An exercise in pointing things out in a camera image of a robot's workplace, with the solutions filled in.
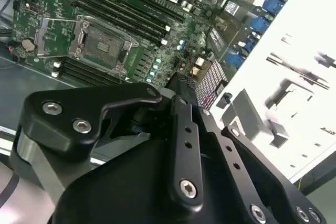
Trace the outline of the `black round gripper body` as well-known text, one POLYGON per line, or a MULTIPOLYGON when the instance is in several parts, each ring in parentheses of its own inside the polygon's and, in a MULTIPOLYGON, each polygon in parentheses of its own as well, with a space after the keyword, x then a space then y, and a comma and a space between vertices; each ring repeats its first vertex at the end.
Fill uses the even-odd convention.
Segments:
POLYGON ((53 223, 243 223, 219 163, 218 150, 201 141, 202 209, 178 209, 167 193, 168 144, 149 141, 73 182, 63 193, 53 223))

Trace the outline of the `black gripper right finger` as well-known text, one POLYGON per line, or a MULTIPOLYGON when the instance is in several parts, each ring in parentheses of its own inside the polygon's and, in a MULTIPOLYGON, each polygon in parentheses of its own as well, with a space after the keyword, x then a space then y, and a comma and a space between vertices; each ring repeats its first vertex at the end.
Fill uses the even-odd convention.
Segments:
POLYGON ((322 213, 239 130, 220 130, 199 107, 194 80, 184 88, 201 134, 201 152, 210 157, 218 205, 228 205, 234 223, 326 223, 322 213))

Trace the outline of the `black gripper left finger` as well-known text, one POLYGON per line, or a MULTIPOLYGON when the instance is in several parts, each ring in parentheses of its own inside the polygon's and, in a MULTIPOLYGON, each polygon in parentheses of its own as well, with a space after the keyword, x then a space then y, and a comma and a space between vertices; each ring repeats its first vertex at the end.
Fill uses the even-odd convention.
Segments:
POLYGON ((167 193, 180 210, 204 204, 201 151, 188 77, 39 91, 24 101, 13 154, 29 165, 56 207, 78 178, 149 141, 165 141, 167 193))

